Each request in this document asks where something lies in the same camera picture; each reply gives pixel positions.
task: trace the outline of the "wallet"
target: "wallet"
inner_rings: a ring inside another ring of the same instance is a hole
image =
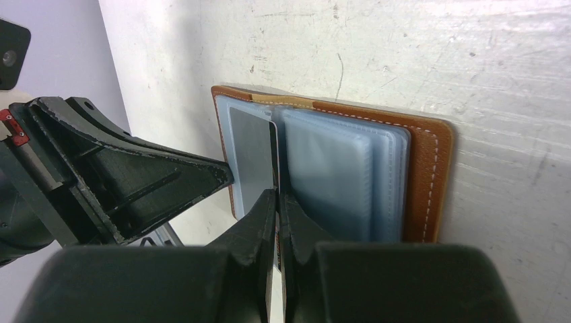
[[[291,190],[341,240],[436,242],[454,141],[443,120],[211,89],[240,219],[261,191]]]

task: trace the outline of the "brown leather trim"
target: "brown leather trim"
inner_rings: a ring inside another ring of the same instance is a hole
[[[297,108],[317,110],[408,129],[411,133],[411,152],[409,157],[403,241],[437,241],[454,144],[453,130],[447,122],[423,116],[349,106],[347,104],[337,104],[296,96],[260,94],[233,87],[212,87],[212,95],[213,98],[216,95],[225,95],[260,104],[290,105]],[[234,212],[232,192],[230,192],[230,199],[232,212]]]

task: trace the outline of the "brown leather wallet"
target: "brown leather wallet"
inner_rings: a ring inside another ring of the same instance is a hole
[[[211,91],[213,98],[228,96],[259,104],[288,105],[408,129],[411,134],[411,146],[403,241],[437,241],[454,144],[454,132],[446,121],[297,96],[262,94],[228,86],[213,86]],[[214,106],[218,117],[216,100]],[[222,132],[220,138],[224,146]],[[232,191],[230,201],[234,213]]]

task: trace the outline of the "stitching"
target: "stitching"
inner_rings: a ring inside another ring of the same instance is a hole
[[[214,91],[214,92],[212,92],[212,94],[214,94],[214,95],[220,94],[220,95],[223,95],[223,96],[230,96],[231,98],[236,98],[236,99],[239,99],[239,100],[245,100],[245,101],[248,101],[248,102],[253,102],[253,100],[247,100],[247,99],[240,98],[240,97],[238,97],[238,96],[233,96],[233,95],[231,95],[231,94],[227,94],[227,93],[223,93],[223,92]],[[338,112],[334,112],[334,111],[330,111],[330,110],[323,110],[323,109],[319,109],[319,108],[314,108],[313,106],[308,106],[308,105],[305,105],[305,104],[291,103],[291,102],[258,101],[258,102],[256,102],[256,103],[283,104],[283,105],[286,105],[286,106],[296,106],[296,107],[299,107],[299,108],[313,109],[313,110],[317,110],[317,111],[321,111],[321,112],[338,114],[338,115],[341,115],[341,116],[350,116],[350,115],[348,115],[348,114],[338,113]],[[359,118],[358,116],[356,116],[356,115],[354,115],[354,114],[352,114],[350,117]],[[374,120],[374,119],[372,119],[371,121],[372,121],[372,122],[378,122],[378,123],[392,124],[392,123],[390,123],[390,122],[384,122],[384,121],[381,121],[381,120]],[[406,124],[403,124],[402,127],[411,128],[411,129],[416,128],[416,129],[419,130],[419,131],[423,130],[423,129],[420,128],[420,127],[409,126],[409,125],[406,125]],[[432,133],[431,130],[429,130],[429,129],[424,129],[424,131],[427,132],[427,133]],[[438,137],[437,137],[434,133],[432,133],[432,137],[434,138],[434,145],[435,145],[435,148],[434,148],[434,166],[432,166],[432,177],[431,177],[431,182],[430,182],[430,191],[428,191],[428,206],[427,206],[427,208],[426,208],[426,216],[424,217],[424,229],[423,229],[423,231],[422,231],[422,243],[424,243],[424,242],[425,242],[425,239],[426,239],[426,230],[427,230],[427,226],[428,226],[428,217],[429,217],[429,215],[430,215],[430,205],[432,204],[432,189],[433,189],[433,187],[434,187],[434,177],[436,176],[436,165],[438,164]]]

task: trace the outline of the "table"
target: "table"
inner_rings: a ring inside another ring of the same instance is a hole
[[[450,121],[440,241],[484,250],[523,322],[571,320],[571,1],[100,5],[131,130],[161,145],[222,159],[217,84]],[[223,190],[172,225],[233,222]]]

